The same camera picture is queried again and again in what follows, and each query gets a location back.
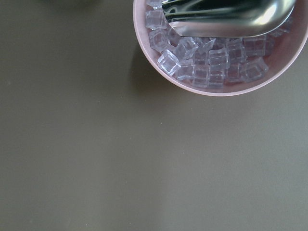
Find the steel ice scoop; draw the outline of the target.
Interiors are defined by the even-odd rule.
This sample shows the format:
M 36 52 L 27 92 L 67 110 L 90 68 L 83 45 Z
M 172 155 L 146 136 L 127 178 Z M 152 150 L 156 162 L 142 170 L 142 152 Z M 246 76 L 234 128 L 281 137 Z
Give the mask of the steel ice scoop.
M 294 0 L 164 0 L 168 24 L 183 37 L 248 38 L 267 34 L 291 15 Z

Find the clear ice cubes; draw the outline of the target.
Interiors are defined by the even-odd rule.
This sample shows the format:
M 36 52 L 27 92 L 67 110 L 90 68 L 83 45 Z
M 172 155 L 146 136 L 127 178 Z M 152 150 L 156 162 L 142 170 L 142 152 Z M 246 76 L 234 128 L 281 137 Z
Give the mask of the clear ice cubes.
M 231 65 L 248 64 L 268 70 L 263 57 L 271 53 L 272 39 L 289 32 L 292 24 L 291 14 L 275 30 L 256 37 L 183 37 L 168 24 L 162 0 L 147 0 L 146 4 L 145 27 L 150 47 L 160 54 L 158 67 L 178 81 L 192 80 L 201 88 L 207 88 L 209 81 L 223 84 Z

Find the pink bowl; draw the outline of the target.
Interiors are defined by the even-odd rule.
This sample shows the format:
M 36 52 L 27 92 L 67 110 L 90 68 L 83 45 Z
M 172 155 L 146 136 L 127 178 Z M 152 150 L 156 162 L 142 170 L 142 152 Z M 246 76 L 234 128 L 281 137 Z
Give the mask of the pink bowl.
M 292 12 L 292 25 L 288 33 L 273 38 L 271 53 L 263 57 L 268 70 L 248 64 L 231 65 L 225 71 L 223 84 L 209 81 L 207 88 L 196 87 L 192 80 L 178 81 L 176 76 L 168 76 L 157 65 L 160 54 L 150 47 L 148 29 L 145 27 L 145 12 L 149 6 L 144 0 L 133 3 L 134 28 L 142 52 L 152 65 L 155 75 L 165 78 L 172 84 L 192 93 L 226 97 L 245 94 L 257 90 L 280 77 L 296 60 L 308 39 L 308 2 L 298 0 Z

